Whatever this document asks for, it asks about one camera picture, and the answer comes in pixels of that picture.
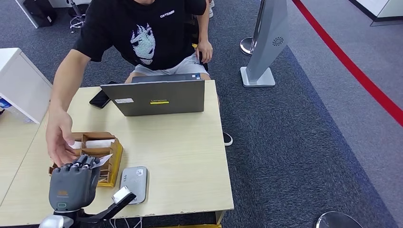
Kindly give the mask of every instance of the stanchion base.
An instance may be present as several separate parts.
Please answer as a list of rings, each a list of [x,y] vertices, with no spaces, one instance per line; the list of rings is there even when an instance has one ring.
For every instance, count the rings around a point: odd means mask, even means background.
[[[260,76],[260,78],[256,82],[249,81],[248,75],[246,74],[246,66],[240,68],[240,75],[242,77],[244,87],[268,87],[274,86],[276,84],[276,82],[274,82],[274,78],[270,68],[267,68],[267,70],[262,74],[262,76]]]
[[[240,50],[247,56],[252,56],[252,37],[245,38],[240,41]]]
[[[363,228],[352,217],[336,212],[330,211],[321,215],[317,220],[315,228]]]

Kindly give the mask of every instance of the black smartphone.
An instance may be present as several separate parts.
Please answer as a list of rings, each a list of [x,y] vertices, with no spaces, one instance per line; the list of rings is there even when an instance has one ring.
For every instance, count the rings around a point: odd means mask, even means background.
[[[117,82],[110,81],[108,84],[117,84]],[[89,103],[97,108],[103,108],[110,101],[109,97],[103,90],[99,91],[97,95],[92,98]]]

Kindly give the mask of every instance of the white cable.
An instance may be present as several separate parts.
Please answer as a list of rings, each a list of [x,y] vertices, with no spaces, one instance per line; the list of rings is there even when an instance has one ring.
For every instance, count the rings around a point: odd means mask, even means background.
[[[127,222],[126,218],[125,218],[125,222],[126,222],[127,228],[130,228],[129,223]]]
[[[109,223],[111,224],[112,228],[115,228],[114,225],[112,224],[111,219],[109,219]]]
[[[143,228],[143,217],[140,217],[140,221],[133,228],[136,228],[138,224],[140,224],[140,228]]]

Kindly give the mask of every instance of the speaker grille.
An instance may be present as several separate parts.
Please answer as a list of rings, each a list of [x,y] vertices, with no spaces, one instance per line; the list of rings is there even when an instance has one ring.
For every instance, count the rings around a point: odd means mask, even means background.
[[[276,37],[272,42],[273,46],[276,46],[276,47],[282,45],[283,43],[284,43],[283,37]]]

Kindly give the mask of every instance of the black t-shirt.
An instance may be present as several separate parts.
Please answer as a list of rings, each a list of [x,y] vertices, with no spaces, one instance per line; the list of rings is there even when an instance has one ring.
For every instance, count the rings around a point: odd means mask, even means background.
[[[194,52],[184,32],[185,15],[201,15],[205,9],[205,0],[155,0],[150,5],[93,0],[73,49],[100,62],[104,51],[114,46],[135,66],[169,69]]]

